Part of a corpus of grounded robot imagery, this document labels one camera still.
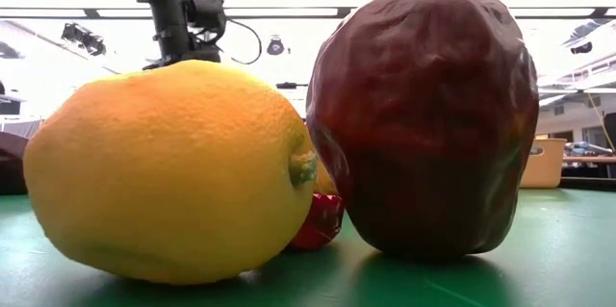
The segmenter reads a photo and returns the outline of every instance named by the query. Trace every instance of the red wrapper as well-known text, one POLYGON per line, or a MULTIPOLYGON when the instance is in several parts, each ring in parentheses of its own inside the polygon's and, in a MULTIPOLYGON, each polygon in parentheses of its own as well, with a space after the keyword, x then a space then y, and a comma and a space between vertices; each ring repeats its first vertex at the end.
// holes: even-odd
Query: red wrapper
POLYGON ((287 249, 316 250, 332 242, 342 228, 344 214, 340 196, 313 194, 308 217, 287 249))

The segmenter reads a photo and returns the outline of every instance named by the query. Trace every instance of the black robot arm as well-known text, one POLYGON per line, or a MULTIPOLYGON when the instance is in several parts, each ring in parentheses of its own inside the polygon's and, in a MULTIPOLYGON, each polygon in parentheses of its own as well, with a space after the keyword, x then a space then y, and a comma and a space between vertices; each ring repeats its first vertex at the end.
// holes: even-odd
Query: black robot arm
POLYGON ((226 27, 222 0, 138 0, 149 4, 162 58, 146 68, 185 60, 220 62, 216 42, 226 27), (199 29, 196 34, 189 27, 199 29))

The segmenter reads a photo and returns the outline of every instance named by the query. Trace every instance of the lemon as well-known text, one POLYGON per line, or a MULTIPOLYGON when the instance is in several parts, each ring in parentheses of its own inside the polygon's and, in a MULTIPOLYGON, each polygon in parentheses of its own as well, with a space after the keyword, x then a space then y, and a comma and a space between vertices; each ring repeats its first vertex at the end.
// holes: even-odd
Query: lemon
POLYGON ((189 285, 279 253, 308 214, 316 160, 277 90, 188 61, 82 86, 30 140, 24 174, 66 257, 189 285))

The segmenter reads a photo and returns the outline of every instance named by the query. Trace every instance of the yellow bin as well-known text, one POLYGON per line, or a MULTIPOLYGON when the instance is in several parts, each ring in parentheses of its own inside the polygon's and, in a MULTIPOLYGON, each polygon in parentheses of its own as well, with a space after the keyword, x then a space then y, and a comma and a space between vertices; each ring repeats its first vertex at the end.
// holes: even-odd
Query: yellow bin
POLYGON ((520 188, 551 189, 558 187, 562 174, 564 139, 535 139, 520 188))

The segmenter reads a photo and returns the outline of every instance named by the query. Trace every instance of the green tabletop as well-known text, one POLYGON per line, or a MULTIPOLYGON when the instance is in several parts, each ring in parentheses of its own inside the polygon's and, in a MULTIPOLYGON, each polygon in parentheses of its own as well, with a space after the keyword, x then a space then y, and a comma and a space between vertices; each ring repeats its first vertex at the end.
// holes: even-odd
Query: green tabletop
POLYGON ((282 254, 210 286, 130 281, 76 264, 46 240, 24 196, 0 197, 0 306, 616 306, 616 193, 523 191, 496 250, 430 267, 379 255, 345 219, 324 250, 282 254))

